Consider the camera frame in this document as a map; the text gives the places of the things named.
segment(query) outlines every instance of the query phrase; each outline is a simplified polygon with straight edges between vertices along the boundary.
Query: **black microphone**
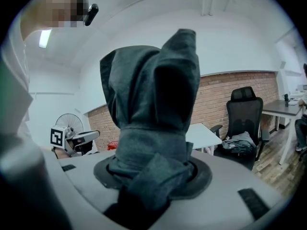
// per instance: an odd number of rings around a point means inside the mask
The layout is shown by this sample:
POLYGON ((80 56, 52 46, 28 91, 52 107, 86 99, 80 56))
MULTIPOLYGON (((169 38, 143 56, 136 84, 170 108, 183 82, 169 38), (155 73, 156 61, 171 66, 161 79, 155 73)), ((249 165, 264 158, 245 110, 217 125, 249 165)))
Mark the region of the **black microphone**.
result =
POLYGON ((84 20, 84 24, 86 26, 89 26, 93 19, 95 18, 95 16, 97 15, 99 11, 98 5, 96 3, 92 4, 90 6, 90 8, 88 9, 88 15, 86 16, 85 20, 84 20))

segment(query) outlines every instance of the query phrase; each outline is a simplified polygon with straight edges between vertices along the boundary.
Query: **electric fan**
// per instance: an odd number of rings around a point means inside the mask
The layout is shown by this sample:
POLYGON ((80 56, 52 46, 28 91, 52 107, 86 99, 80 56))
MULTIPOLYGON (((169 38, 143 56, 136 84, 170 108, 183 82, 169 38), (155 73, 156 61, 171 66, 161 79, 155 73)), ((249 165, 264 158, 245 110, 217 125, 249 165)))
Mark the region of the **electric fan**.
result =
POLYGON ((56 125, 73 128, 73 131, 76 132, 76 134, 83 132, 83 124, 80 118, 71 113, 66 113, 60 116, 56 121, 56 125))

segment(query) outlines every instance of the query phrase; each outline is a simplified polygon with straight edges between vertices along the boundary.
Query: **white wall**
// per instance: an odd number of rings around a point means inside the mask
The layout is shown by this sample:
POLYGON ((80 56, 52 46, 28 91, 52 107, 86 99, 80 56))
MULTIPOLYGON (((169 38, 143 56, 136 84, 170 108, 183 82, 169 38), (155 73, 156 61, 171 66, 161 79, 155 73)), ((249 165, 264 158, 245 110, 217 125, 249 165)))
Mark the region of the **white wall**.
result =
POLYGON ((29 92, 33 102, 29 107, 30 121, 27 125, 34 142, 39 146, 50 147, 50 126, 55 125, 62 114, 72 113, 82 118, 75 110, 79 73, 29 57, 28 65, 29 92))
MULTIPOLYGON (((259 29, 248 18, 224 12, 201 17, 198 11, 186 10, 167 13, 138 23, 115 36, 105 55, 119 47, 132 45, 162 45, 179 29, 196 31, 197 54, 201 75, 235 71, 278 71, 280 59, 272 56, 269 45, 259 29)), ((106 103, 103 96, 99 60, 81 70, 80 93, 85 107, 82 113, 106 103)))
POLYGON ((301 71, 304 75, 303 65, 307 64, 307 51, 305 49, 303 42, 301 42, 300 44, 295 46, 295 52, 296 52, 296 55, 297 55, 297 60, 298 60, 299 66, 300 66, 301 71))
MULTIPOLYGON (((297 50, 291 45, 287 44, 285 41, 279 41, 276 44, 276 48, 280 54, 282 61, 285 62, 284 71, 286 74, 287 93, 292 93, 296 91, 298 84, 305 84, 306 77, 303 71, 303 64, 300 63, 303 59, 299 60, 297 55, 297 50)), ((298 50, 300 57, 306 57, 303 54, 302 49, 298 50)))

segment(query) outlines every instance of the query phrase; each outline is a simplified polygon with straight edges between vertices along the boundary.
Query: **brick wall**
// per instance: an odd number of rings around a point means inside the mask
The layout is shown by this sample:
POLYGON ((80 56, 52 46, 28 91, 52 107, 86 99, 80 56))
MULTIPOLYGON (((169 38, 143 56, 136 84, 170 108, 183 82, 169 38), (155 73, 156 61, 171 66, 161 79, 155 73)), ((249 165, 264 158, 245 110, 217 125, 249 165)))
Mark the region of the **brick wall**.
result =
MULTIPOLYGON (((202 77, 191 124, 203 123, 208 128, 221 124, 223 128, 220 135, 223 138, 228 130, 226 102, 230 100, 232 90, 245 86, 251 86, 264 104, 278 99, 276 76, 273 72, 240 72, 202 77)), ((109 142, 118 140, 119 129, 113 123, 107 106, 89 112, 88 117, 91 129, 101 132, 100 137, 95 140, 98 150, 106 150, 109 142)), ((270 115, 262 115, 261 129, 273 130, 275 121, 270 115)))

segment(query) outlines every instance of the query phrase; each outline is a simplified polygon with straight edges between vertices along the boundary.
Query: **ceiling light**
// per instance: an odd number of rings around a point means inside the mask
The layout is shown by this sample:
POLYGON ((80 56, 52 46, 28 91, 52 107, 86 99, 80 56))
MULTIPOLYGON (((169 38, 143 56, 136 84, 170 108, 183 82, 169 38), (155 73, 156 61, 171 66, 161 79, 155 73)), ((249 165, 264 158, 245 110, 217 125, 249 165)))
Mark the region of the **ceiling light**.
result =
POLYGON ((39 39, 39 46, 41 48, 47 47, 47 43, 48 43, 48 40, 49 40, 50 33, 51 33, 51 29, 42 31, 42 33, 40 35, 40 39, 39 39))

